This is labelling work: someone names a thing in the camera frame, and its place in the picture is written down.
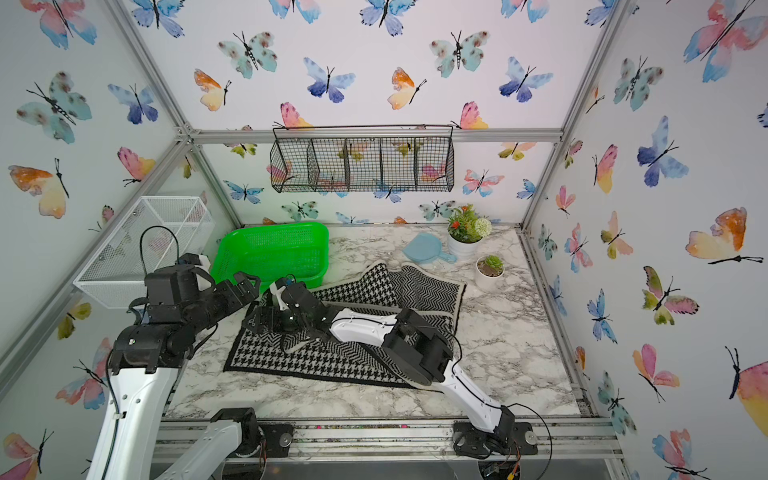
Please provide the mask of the succulent in white pot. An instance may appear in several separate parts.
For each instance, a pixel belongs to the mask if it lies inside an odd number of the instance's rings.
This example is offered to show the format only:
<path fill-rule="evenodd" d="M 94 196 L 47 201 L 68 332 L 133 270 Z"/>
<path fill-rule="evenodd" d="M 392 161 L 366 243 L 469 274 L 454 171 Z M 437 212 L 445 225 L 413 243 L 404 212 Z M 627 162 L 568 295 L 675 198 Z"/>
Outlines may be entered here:
<path fill-rule="evenodd" d="M 496 255 L 486 255 L 475 263 L 475 283 L 485 292 L 497 291 L 502 284 L 505 265 Z"/>

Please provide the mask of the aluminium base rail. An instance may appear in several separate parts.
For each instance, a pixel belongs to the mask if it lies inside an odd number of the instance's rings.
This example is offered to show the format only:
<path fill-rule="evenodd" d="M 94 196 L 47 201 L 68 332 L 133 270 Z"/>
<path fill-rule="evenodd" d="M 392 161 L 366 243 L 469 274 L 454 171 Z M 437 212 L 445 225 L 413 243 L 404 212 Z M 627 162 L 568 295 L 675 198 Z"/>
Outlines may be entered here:
<path fill-rule="evenodd" d="M 472 451 L 482 460 L 621 460 L 611 422 L 601 418 L 520 417 L 510 440 L 512 452 L 489 453 L 470 425 L 459 418 L 427 419 L 287 419 L 260 420 L 267 460 L 420 461 L 466 460 Z"/>

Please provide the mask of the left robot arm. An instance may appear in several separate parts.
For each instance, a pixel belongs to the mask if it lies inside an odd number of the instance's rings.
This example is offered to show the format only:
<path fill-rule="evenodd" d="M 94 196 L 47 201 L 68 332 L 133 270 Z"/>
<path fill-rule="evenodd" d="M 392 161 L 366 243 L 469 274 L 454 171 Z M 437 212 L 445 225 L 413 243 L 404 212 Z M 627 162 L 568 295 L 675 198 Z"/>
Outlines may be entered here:
<path fill-rule="evenodd" d="M 212 282 L 202 290 L 199 282 Z M 212 281 L 200 267 L 164 267 L 146 275 L 137 323 L 125 328 L 108 356 L 110 394 L 87 473 L 90 479 L 147 479 L 159 427 L 173 387 L 199 344 L 199 334 L 251 305 L 258 277 L 238 272 Z"/>

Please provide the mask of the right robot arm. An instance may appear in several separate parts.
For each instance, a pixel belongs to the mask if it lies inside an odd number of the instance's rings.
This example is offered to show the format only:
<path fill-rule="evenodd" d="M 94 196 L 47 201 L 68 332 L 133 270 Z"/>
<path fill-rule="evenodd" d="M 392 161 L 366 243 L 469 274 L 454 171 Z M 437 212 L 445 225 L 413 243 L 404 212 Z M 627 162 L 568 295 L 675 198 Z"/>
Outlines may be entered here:
<path fill-rule="evenodd" d="M 302 333 L 311 341 L 377 347 L 408 381 L 442 393 L 467 417 L 453 427 L 456 455 L 484 460 L 538 453 L 532 426 L 475 384 L 459 365 L 459 341 L 417 311 L 365 313 L 351 304 L 323 301 L 304 284 L 284 279 L 247 299 L 243 326 L 254 334 Z"/>

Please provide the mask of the black white knitted scarf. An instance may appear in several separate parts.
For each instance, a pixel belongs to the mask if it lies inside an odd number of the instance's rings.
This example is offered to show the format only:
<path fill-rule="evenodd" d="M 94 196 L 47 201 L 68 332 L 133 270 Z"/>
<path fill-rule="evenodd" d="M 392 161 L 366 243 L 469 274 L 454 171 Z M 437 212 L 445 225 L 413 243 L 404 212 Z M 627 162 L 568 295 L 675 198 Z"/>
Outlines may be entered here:
<path fill-rule="evenodd" d="M 280 312 L 270 294 L 260 320 L 244 322 L 225 370 L 393 388 L 442 381 L 466 286 L 415 264 L 384 261 L 312 294 L 317 324 Z"/>

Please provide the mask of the green plastic basket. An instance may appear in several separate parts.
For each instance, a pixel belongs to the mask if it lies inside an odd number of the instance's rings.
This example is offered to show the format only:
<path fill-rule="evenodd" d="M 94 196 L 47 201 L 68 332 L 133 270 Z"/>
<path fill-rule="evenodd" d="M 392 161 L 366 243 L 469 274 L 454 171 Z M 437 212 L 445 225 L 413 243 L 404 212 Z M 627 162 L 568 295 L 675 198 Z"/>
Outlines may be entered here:
<path fill-rule="evenodd" d="M 329 265 L 329 231 L 320 223 L 293 223 L 243 228 L 220 242 L 211 274 L 221 282 L 243 272 L 261 279 L 267 290 L 293 275 L 308 288 L 322 285 Z"/>

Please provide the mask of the light blue plastic scoop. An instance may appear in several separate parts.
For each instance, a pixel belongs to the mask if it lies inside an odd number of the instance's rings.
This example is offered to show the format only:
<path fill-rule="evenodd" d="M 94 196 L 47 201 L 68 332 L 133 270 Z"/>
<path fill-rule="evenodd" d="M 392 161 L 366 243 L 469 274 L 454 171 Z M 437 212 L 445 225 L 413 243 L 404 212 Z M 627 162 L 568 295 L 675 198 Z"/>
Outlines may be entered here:
<path fill-rule="evenodd" d="M 450 264 L 457 262 L 456 256 L 443 251 L 440 239 L 429 233 L 419 233 L 406 245 L 403 254 L 416 264 L 428 264 L 436 260 Z"/>

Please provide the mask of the flower plant in white pot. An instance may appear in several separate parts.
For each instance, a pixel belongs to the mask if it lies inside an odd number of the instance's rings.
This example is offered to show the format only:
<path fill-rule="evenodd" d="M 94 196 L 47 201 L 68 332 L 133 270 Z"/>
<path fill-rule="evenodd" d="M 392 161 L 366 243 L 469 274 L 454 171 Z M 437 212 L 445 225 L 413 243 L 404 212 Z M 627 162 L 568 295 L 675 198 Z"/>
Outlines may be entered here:
<path fill-rule="evenodd" d="M 448 248 L 458 260 L 473 257 L 478 245 L 492 233 L 493 224 L 477 213 L 472 204 L 454 208 L 449 217 Z"/>

